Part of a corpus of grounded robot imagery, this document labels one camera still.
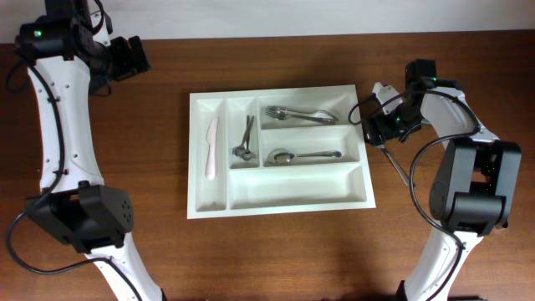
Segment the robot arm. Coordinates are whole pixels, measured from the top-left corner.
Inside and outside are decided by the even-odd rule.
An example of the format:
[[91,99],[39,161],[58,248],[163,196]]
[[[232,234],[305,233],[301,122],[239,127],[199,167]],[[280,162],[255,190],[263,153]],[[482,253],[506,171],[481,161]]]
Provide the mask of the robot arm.
[[[457,82],[436,77],[434,61],[409,64],[405,83],[409,91],[405,103],[389,101],[398,94],[393,87],[375,85],[374,96],[383,107],[382,114],[364,122],[368,143],[384,145],[398,137],[404,142],[425,120],[440,137],[474,130],[472,118],[459,104],[438,94],[421,93],[448,94],[466,104]],[[446,153],[431,188],[431,215],[460,239],[463,248],[453,236],[432,228],[415,270],[398,288],[398,300],[446,301],[470,251],[493,227],[507,227],[521,151],[515,143],[500,141],[481,122],[479,126],[479,132],[470,138],[442,142]],[[484,180],[475,180],[474,174],[482,174]]]
[[[140,40],[110,40],[111,20],[102,10],[89,15],[87,0],[46,1],[47,15],[24,24],[16,52],[44,79],[28,71],[37,95],[43,139],[42,191],[56,180],[64,152],[64,173],[45,202],[26,214],[63,244],[71,244],[89,259],[108,258],[115,266],[95,261],[119,300],[165,300],[135,249],[134,217],[125,191],[104,186],[94,156],[89,125],[88,94],[149,69]],[[59,112],[64,148],[60,150]],[[28,199],[33,208],[41,197]]]

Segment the plastic knife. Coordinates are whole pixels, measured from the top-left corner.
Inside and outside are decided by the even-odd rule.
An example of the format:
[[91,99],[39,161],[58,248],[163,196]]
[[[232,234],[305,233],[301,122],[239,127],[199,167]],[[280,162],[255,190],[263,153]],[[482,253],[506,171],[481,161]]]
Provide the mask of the plastic knife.
[[216,141],[217,141],[217,124],[219,118],[214,118],[211,121],[210,128],[208,128],[208,134],[206,134],[206,140],[210,145],[208,149],[208,159],[206,160],[206,178],[213,180],[216,177]]

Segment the small fork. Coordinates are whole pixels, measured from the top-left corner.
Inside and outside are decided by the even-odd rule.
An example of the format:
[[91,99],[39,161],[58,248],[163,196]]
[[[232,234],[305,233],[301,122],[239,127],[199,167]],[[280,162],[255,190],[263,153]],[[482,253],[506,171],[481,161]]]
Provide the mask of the small fork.
[[336,120],[333,118],[322,118],[322,117],[313,117],[313,116],[306,116],[306,115],[301,115],[301,114],[288,113],[286,111],[276,110],[271,107],[262,107],[262,112],[265,115],[276,120],[287,120],[291,117],[294,117],[294,118],[299,118],[302,120],[319,122],[320,124],[323,124],[323,125],[334,125],[336,123]]

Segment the white cutlery tray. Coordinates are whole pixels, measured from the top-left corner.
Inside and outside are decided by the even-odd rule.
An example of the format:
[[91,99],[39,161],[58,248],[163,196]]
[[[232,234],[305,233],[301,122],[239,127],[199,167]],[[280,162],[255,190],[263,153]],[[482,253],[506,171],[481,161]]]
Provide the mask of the white cutlery tray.
[[[356,103],[353,85],[190,94],[187,217],[375,208],[362,127],[347,121]],[[339,122],[275,120],[262,112],[268,105],[327,110]],[[250,161],[232,154],[242,143],[247,115],[255,116],[249,148],[256,158]],[[215,118],[217,170],[208,180],[206,133]],[[359,118],[356,110],[353,120]],[[288,166],[270,166],[269,152],[280,147],[294,154],[340,151],[342,157],[296,158]]]

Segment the wood grain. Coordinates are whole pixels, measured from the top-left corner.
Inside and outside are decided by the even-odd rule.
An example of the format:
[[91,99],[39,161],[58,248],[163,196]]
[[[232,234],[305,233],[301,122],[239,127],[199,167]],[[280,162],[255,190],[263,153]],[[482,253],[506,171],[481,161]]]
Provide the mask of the wood grain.
[[[0,46],[0,78],[14,65]],[[481,122],[523,151],[510,228],[485,238],[451,295],[490,300],[535,296],[535,32],[371,34],[306,38],[146,41],[153,69],[90,98],[94,151],[106,184],[126,189],[133,235],[152,278],[170,300],[320,300],[392,294],[422,252],[430,227],[380,150],[367,147],[377,208],[186,220],[188,94],[356,84],[361,99],[380,81],[402,90],[405,65],[436,59],[457,79]],[[38,194],[41,140],[31,89],[0,89],[0,229]],[[431,128],[390,142],[407,169],[436,137]],[[415,180],[427,207],[443,150],[420,161]],[[23,221],[14,246],[29,263],[57,268],[82,256]],[[0,298],[110,300],[94,267],[45,277],[22,270],[0,247]]]

